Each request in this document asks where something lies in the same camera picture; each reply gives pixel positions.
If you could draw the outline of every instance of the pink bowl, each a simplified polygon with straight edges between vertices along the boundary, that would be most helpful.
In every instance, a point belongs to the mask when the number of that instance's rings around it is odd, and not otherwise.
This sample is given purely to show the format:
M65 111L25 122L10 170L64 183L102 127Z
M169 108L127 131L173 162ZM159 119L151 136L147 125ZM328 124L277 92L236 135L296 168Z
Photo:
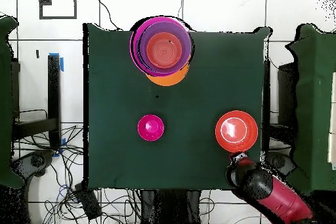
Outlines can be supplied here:
M151 76L168 76L172 73L162 74L160 72L153 72L153 71L145 68L144 66L141 65L141 62L137 57L137 41L139 40L142 33L144 32L144 30L148 26L151 26L152 24L155 24L157 22L172 22L172 23L174 23L176 25L179 25L181 27L179 22L177 22L176 20L174 20L172 18L165 17L165 16L156 16L156 17L152 17L152 18L146 20L144 23L141 24L141 26L136 30L136 32L135 33L133 32L132 35L131 35L131 39L129 41L130 54L131 54L131 58L132 58L134 64L142 72L150 74Z
M152 114L143 116L138 122L138 133L146 141L158 140L164 128L162 120Z

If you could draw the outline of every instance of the orange plate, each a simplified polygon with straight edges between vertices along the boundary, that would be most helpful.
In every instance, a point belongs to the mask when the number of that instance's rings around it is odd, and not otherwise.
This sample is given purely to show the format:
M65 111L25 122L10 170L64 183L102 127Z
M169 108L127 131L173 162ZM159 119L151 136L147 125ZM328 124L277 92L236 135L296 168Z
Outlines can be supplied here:
M147 44L147 57L158 68L170 68L181 57L182 46L173 34L162 32L153 35Z
M152 81L155 84L158 84L160 86L172 86L177 84L178 82L182 81L183 78L186 76L189 70L189 60L188 58L187 64L184 65L184 67L181 70L178 70L174 74L170 74L168 76L150 76L149 74L146 74L146 76L149 78L150 81Z
M235 110L220 117L216 125L217 142L229 152L244 152L258 137L258 126L246 112Z

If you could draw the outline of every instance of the metal stand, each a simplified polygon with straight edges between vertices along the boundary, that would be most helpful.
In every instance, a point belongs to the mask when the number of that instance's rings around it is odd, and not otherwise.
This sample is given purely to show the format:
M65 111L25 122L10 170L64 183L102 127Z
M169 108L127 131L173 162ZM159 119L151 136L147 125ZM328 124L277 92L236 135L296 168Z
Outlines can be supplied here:
M13 141L38 133L49 132L52 149L61 146L60 128L60 59L59 56L48 56L48 119L32 122L14 122L12 129ZM12 61L13 117L19 117L19 77L20 64L17 59Z

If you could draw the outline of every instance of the green panel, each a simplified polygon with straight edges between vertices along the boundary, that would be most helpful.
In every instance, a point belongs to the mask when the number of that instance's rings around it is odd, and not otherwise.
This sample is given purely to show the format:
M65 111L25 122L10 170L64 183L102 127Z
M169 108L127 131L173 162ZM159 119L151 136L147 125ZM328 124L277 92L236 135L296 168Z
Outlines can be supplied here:
M296 88L298 142L294 161L299 166L289 182L302 193L336 190L336 171L327 162L333 72L336 71L336 35L302 26L299 40L289 46L298 59Z
M131 32L89 24L89 187L229 189L228 153L216 141L215 125L238 109L260 127L263 43L269 32L191 32L196 50L188 74L162 87L133 64ZM157 141L138 135L145 114L165 124ZM249 154L259 160L260 138Z
M11 171L12 150L12 72L11 50L7 36L18 23L11 17L0 17L0 185L19 189L23 180Z

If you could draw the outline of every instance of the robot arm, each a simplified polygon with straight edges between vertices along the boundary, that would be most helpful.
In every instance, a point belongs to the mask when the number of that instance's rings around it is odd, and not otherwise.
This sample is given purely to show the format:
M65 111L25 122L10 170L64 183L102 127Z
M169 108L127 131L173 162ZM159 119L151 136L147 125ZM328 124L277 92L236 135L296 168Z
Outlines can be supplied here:
M237 153L231 159L227 177L241 195L255 199L285 224L312 219L310 208L296 192L252 162L245 153Z

